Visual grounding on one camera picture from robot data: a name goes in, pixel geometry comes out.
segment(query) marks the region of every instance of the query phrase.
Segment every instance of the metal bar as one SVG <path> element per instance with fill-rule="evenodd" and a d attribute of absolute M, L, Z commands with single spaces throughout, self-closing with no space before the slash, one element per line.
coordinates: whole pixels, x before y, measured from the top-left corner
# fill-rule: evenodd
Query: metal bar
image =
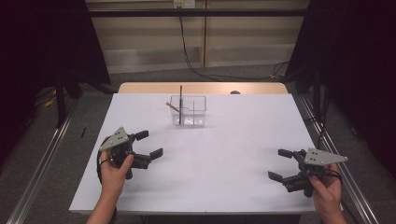
<path fill-rule="evenodd" d="M 309 115 L 310 118 L 313 118 L 314 113 L 312 111 L 313 106 L 311 102 L 306 96 L 302 96 L 301 100 L 303 102 L 306 113 Z M 323 127 L 322 123 L 315 120 L 314 127 L 318 135 L 320 135 L 321 128 Z M 332 139 L 330 138 L 326 130 L 323 130 L 321 140 L 327 151 L 339 155 L 338 150 L 335 147 L 335 144 L 333 143 Z M 352 177 L 352 174 L 347 169 L 347 165 L 344 162 L 341 162 L 338 164 L 338 167 L 340 174 L 343 177 L 344 186 L 346 187 L 346 190 L 348 191 L 350 197 L 352 198 L 352 201 L 354 202 L 356 208 L 361 214 L 361 218 L 363 219 L 364 223 L 368 223 L 368 224 L 378 223 L 378 220 L 376 219 L 375 214 L 372 208 L 370 207 L 370 204 L 367 202 L 367 199 L 361 192 L 361 189 L 358 187 L 355 179 Z"/>
<path fill-rule="evenodd" d="M 212 8 L 170 8 L 170 9 L 91 9 L 89 11 L 40 10 L 40 14 L 56 16 L 90 17 L 306 17 L 326 16 L 337 13 L 332 10 L 308 9 L 212 9 Z"/>
<path fill-rule="evenodd" d="M 29 181 L 27 188 L 25 189 L 24 193 L 22 194 L 20 200 L 18 201 L 17 205 L 14 207 L 14 210 L 9 217 L 7 224 L 22 224 L 25 220 L 27 213 L 37 195 L 38 191 L 40 190 L 41 184 L 43 182 L 45 173 L 47 172 L 48 168 L 50 167 L 50 163 L 62 141 L 64 138 L 64 134 L 69 126 L 71 116 L 75 111 L 78 104 L 78 100 L 73 101 L 70 106 L 70 111 L 68 116 L 66 117 L 63 125 L 56 129 L 52 139 L 47 147 L 46 152 L 44 153 L 43 158 L 41 159 L 40 163 L 38 164 L 37 168 L 35 169 L 35 173 L 33 174 L 32 178 Z"/>

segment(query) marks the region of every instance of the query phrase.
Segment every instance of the wall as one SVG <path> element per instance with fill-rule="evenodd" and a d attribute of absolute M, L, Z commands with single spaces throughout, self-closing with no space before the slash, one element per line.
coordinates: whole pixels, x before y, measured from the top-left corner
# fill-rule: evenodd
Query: wall
<path fill-rule="evenodd" d="M 306 8 L 307 0 L 196 0 L 197 8 Z M 96 8 L 172 8 L 173 1 L 89 0 Z M 187 67 L 178 18 L 92 18 L 110 74 Z M 193 67 L 290 59 L 303 18 L 183 18 Z"/>

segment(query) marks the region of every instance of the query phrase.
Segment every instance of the white table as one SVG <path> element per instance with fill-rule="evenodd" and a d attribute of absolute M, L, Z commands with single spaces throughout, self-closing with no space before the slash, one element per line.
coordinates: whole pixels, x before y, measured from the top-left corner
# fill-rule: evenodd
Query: white table
<path fill-rule="evenodd" d="M 97 150 L 120 126 L 149 130 L 134 151 L 163 156 L 147 170 L 133 169 L 117 208 L 137 215 L 301 214 L 315 211 L 302 191 L 287 193 L 268 171 L 298 173 L 279 148 L 313 147 L 289 94 L 206 94 L 205 127 L 172 125 L 165 105 L 172 94 L 115 94 L 70 211 L 89 214 L 100 195 Z"/>

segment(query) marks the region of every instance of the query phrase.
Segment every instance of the black rod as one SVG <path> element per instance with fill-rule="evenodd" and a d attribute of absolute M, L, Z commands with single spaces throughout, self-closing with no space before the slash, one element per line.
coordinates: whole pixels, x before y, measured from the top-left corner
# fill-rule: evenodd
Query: black rod
<path fill-rule="evenodd" d="M 307 9 L 91 9 L 89 11 L 41 10 L 43 14 L 57 16 L 90 16 L 90 17 L 305 17 L 325 16 L 335 13 L 330 10 Z"/>

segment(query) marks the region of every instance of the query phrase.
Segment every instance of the black mount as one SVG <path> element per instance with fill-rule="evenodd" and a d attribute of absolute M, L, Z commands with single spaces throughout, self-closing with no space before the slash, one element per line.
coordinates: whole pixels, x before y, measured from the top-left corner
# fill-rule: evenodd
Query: black mount
<path fill-rule="evenodd" d="M 154 161 L 163 155 L 163 149 L 162 148 L 157 149 L 153 152 L 150 152 L 149 155 L 141 155 L 141 154 L 137 154 L 134 152 L 132 144 L 134 143 L 134 140 L 139 141 L 139 140 L 146 138 L 148 136 L 149 136 L 149 131 L 128 134 L 129 141 L 124 142 L 118 146 L 111 148 L 111 151 L 110 151 L 111 163 L 115 167 L 120 168 L 122 166 L 122 163 L 126 159 L 126 157 L 128 155 L 133 155 L 134 162 L 132 163 L 131 168 L 147 170 L 149 168 L 149 164 L 151 163 L 151 161 Z M 128 173 L 126 174 L 126 179 L 131 179 L 132 176 L 133 176 L 132 170 L 129 170 Z"/>
<path fill-rule="evenodd" d="M 309 176 L 315 175 L 321 180 L 324 176 L 324 167 L 312 164 L 305 164 L 304 159 L 306 156 L 306 151 L 303 149 L 301 151 L 288 151 L 286 149 L 279 149 L 277 153 L 279 156 L 287 157 L 290 159 L 294 158 L 295 160 L 297 160 L 300 172 L 297 175 L 283 178 L 282 175 L 278 175 L 276 173 L 268 171 L 268 177 L 272 180 L 282 183 L 282 185 L 286 187 L 288 192 L 294 192 L 303 189 L 305 197 L 312 197 L 314 187 L 309 181 Z"/>
<path fill-rule="evenodd" d="M 99 158 L 102 150 L 110 150 L 110 158 L 108 159 L 108 161 L 113 167 L 120 168 L 123 162 L 125 161 L 125 159 L 127 158 L 127 156 L 133 155 L 134 162 L 131 165 L 131 169 L 135 168 L 135 169 L 147 170 L 149 168 L 149 164 L 151 163 L 151 161 L 154 161 L 163 155 L 163 149 L 159 148 L 155 151 L 150 152 L 149 155 L 142 155 L 134 152 L 132 144 L 134 143 L 134 140 L 139 141 L 148 136 L 149 136 L 149 131 L 127 134 L 124 131 L 124 129 L 121 127 L 113 135 L 106 138 L 103 144 L 101 145 L 101 148 L 98 151 L 97 173 L 99 179 L 101 179 Z M 118 143 L 115 143 L 113 147 L 102 148 L 105 144 L 108 144 L 108 142 L 113 143 L 113 141 L 118 141 Z M 131 179 L 133 177 L 131 169 L 126 174 L 125 176 L 126 179 Z"/>

